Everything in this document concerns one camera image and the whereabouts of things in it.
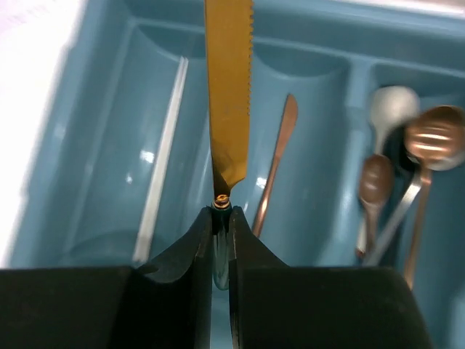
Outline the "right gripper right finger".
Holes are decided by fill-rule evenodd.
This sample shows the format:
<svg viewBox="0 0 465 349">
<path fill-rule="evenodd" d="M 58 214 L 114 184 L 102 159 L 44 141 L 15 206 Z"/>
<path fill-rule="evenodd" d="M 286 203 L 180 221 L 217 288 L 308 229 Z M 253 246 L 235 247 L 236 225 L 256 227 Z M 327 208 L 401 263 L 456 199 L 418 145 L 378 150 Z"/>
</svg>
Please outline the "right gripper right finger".
<svg viewBox="0 0 465 349">
<path fill-rule="evenodd" d="M 235 348 L 431 348 L 404 278 L 385 267 L 291 267 L 230 215 Z"/>
</svg>

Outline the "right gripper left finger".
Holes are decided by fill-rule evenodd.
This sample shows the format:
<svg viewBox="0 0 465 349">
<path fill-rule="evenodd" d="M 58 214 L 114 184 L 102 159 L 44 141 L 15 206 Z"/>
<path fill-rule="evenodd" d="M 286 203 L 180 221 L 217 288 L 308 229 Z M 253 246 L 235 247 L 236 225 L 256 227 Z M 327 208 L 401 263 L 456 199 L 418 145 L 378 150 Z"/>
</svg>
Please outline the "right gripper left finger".
<svg viewBox="0 0 465 349">
<path fill-rule="evenodd" d="M 1 272 L 3 348 L 208 348 L 212 217 L 150 262 Z"/>
</svg>

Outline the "white chopstick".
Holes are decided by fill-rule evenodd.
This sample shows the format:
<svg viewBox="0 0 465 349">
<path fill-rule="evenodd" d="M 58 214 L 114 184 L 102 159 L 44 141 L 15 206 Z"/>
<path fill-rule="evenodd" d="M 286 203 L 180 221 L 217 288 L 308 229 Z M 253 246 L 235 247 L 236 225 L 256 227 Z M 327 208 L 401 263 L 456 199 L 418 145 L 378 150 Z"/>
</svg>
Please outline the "white chopstick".
<svg viewBox="0 0 465 349">
<path fill-rule="evenodd" d="M 132 260 L 135 263 L 145 263 L 150 256 L 158 210 L 163 193 L 164 181 L 169 163 L 171 147 L 177 125 L 182 95 L 185 88 L 185 79 L 189 60 L 186 57 L 179 59 L 179 65 L 171 90 L 171 97 L 166 111 L 165 122 L 158 145 L 158 152 L 154 158 L 153 171 L 147 190 L 145 206 L 142 213 Z"/>
</svg>

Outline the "blue plastic cutlery tray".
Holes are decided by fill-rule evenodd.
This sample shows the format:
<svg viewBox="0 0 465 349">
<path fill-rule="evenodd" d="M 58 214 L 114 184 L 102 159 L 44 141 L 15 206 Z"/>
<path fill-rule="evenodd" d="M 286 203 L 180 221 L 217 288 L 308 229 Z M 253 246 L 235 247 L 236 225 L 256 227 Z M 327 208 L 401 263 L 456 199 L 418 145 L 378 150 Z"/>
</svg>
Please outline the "blue plastic cutlery tray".
<svg viewBox="0 0 465 349">
<path fill-rule="evenodd" d="M 204 1 L 89 1 L 57 88 L 6 269 L 138 268 L 183 237 L 214 183 Z M 291 267 L 385 267 L 403 277 L 417 206 L 381 262 L 355 252 L 360 170 L 374 147 L 371 100 L 404 86 L 420 111 L 464 110 L 464 21 L 335 1 L 252 1 L 248 166 L 231 191 L 252 232 L 286 96 L 298 116 L 260 237 Z M 132 260 L 179 59 L 189 60 L 150 256 Z M 409 186 L 395 188 L 379 236 Z M 208 348 L 235 348 L 229 287 L 214 283 Z M 431 348 L 464 346 L 464 167 L 432 174 L 412 291 Z"/>
</svg>

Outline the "rose gold knife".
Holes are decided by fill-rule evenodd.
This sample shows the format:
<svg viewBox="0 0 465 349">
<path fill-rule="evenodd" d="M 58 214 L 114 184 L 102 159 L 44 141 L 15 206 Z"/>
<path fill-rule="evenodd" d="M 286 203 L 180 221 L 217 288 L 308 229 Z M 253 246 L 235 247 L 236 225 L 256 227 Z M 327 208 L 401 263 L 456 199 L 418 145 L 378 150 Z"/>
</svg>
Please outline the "rose gold knife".
<svg viewBox="0 0 465 349">
<path fill-rule="evenodd" d="M 288 94 L 286 96 L 286 103 L 283 109 L 280 129 L 279 129 L 278 138 L 275 144 L 275 150 L 274 150 L 273 157 L 272 157 L 270 171 L 267 177 L 264 190 L 262 192 L 262 197 L 257 207 L 257 211 L 256 211 L 255 218 L 254 218 L 254 223 L 252 226 L 252 233 L 257 238 L 260 237 L 261 232 L 262 232 L 264 220 L 267 215 L 268 205 L 270 203 L 271 192 L 272 192 L 272 188 L 274 185 L 277 170 L 278 170 L 280 161 L 283 157 L 286 146 L 288 144 L 288 141 L 296 125 L 297 116 L 298 116 L 298 105 L 297 105 L 296 98 L 292 94 Z"/>
</svg>

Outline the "white silver round spoon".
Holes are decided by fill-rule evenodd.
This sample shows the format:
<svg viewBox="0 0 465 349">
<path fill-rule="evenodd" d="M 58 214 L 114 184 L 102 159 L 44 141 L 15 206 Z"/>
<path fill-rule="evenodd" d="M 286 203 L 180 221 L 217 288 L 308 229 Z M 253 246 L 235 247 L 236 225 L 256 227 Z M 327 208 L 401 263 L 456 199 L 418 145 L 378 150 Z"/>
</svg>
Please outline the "white silver round spoon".
<svg viewBox="0 0 465 349">
<path fill-rule="evenodd" d="M 371 100 L 370 123 L 374 130 L 375 154 L 381 154 L 391 132 L 415 119 L 420 113 L 420 99 L 410 87 L 390 86 L 377 89 Z"/>
</svg>

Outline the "copper round spoon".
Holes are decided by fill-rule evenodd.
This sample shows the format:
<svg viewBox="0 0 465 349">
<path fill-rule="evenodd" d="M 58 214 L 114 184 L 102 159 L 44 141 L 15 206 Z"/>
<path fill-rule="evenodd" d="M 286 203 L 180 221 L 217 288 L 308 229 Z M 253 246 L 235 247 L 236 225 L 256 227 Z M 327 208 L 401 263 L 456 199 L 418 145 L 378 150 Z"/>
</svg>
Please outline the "copper round spoon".
<svg viewBox="0 0 465 349">
<path fill-rule="evenodd" d="M 421 189 L 413 226 L 413 236 L 404 267 L 404 278 L 412 289 L 433 171 L 445 171 L 464 161 L 464 110 L 439 105 L 423 112 L 405 128 L 404 146 L 418 162 Z"/>
</svg>

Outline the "gold knife green handle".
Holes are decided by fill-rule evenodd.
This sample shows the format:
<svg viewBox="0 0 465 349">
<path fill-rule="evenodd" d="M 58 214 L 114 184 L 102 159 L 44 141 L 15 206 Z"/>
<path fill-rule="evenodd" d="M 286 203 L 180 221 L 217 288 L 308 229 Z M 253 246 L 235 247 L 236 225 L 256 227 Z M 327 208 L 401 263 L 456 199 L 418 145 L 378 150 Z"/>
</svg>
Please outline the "gold knife green handle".
<svg viewBox="0 0 465 349">
<path fill-rule="evenodd" d="M 248 166 L 253 39 L 252 1 L 204 3 L 209 136 L 214 198 L 214 283 L 229 286 L 227 235 L 231 191 Z"/>
</svg>

